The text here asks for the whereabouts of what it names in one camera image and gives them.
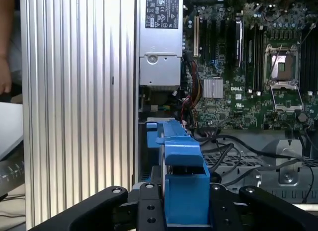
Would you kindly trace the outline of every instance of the cpu socket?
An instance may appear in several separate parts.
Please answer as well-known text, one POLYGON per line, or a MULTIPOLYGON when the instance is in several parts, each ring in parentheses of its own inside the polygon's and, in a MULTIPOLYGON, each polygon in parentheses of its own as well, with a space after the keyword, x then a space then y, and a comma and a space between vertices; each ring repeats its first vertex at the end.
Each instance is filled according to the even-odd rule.
POLYGON ((268 44, 265 50, 264 82, 298 81, 299 53, 296 45, 291 48, 273 48, 268 44))
POLYGON ((265 51, 264 82, 270 87, 276 111, 303 110, 304 105, 297 86, 298 80, 299 53, 297 46, 273 48, 268 44, 265 51))

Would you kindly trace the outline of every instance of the ram slot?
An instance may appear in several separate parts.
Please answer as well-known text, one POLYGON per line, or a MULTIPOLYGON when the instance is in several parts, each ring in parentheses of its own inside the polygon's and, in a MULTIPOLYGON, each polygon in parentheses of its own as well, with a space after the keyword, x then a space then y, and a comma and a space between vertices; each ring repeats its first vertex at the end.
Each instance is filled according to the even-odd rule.
POLYGON ((251 84, 251 73, 250 71, 253 68, 252 63, 252 30, 245 30, 244 31, 244 46, 246 53, 245 56, 245 64, 246 64, 246 70, 245 70, 245 90, 248 91, 250 88, 252 88, 251 84))
POLYGON ((302 31, 302 40, 305 37, 306 39, 301 47, 301 92, 317 91, 318 88, 318 28, 314 28, 310 33, 309 31, 309 27, 302 31))
POLYGON ((263 63, 264 63, 264 30, 259 30, 258 26, 254 30, 254 86, 255 91, 263 89, 263 63))

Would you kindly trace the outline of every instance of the screw hole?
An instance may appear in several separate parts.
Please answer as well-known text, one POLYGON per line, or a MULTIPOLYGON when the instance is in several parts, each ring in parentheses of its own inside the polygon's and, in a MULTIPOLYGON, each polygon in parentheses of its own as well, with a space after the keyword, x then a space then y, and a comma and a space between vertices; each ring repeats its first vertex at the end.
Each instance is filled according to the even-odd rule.
POLYGON ((155 218, 149 218, 149 219, 147 219, 147 222, 150 223, 150 224, 153 224, 154 222, 156 222, 156 219, 155 218))

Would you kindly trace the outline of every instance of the sticker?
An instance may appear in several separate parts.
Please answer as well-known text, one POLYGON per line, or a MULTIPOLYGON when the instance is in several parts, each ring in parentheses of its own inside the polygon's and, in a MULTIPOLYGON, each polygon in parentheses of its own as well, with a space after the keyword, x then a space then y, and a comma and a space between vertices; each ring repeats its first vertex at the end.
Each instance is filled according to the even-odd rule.
POLYGON ((146 0, 146 28, 178 29, 179 0, 146 0))

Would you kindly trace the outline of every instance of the screw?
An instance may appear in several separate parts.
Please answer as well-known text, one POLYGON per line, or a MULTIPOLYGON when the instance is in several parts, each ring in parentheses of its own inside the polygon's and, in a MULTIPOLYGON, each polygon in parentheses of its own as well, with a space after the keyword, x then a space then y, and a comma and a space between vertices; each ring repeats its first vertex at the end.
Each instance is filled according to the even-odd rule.
POLYGON ((116 188, 116 189, 113 189, 113 193, 114 194, 118 194, 121 192, 121 189, 120 188, 116 188))
POLYGON ((158 60, 158 58, 157 58, 156 56, 149 56, 149 57, 148 57, 148 61, 149 61, 150 63, 156 63, 157 60, 158 60))
POLYGON ((246 191, 248 192, 248 193, 254 193, 255 192, 255 190, 254 189, 252 189, 252 188, 246 188, 246 191))
POLYGON ((219 190, 220 187, 218 185, 212 185, 212 188, 215 189, 215 190, 219 190))
POLYGON ((225 219, 225 220, 224 220, 224 223, 225 223, 226 225, 230 225, 230 224, 231 224, 231 221, 230 221, 229 219, 225 219))
POLYGON ((284 177, 285 177, 285 180, 286 180, 288 183, 290 183, 290 182, 293 181, 293 177, 292 177, 290 174, 285 174, 284 177))

